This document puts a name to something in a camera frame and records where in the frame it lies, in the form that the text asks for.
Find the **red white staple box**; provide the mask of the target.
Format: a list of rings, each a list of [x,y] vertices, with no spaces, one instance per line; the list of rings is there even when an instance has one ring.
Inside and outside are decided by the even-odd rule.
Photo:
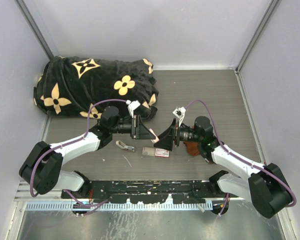
[[[151,157],[169,158],[170,151],[161,148],[143,147],[142,155],[151,156]]]

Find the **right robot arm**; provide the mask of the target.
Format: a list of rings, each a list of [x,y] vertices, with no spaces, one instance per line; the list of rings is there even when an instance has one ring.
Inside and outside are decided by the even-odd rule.
[[[226,168],[209,178],[209,191],[213,196],[226,193],[245,199],[267,219],[296,204],[296,196],[276,164],[265,165],[230,149],[214,134],[207,117],[197,117],[192,127],[178,125],[174,120],[158,136],[154,147],[172,151],[180,142],[197,143],[204,159]]]

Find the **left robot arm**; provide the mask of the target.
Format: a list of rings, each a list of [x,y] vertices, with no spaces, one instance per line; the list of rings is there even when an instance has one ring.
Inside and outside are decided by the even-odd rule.
[[[121,118],[117,107],[108,106],[99,122],[87,133],[60,143],[36,143],[20,167],[19,176],[32,184],[31,190],[40,195],[61,189],[85,198],[92,189],[91,181],[79,171],[63,171],[62,166],[81,155],[104,148],[112,141],[113,134],[129,134],[134,140],[156,138],[139,115]]]

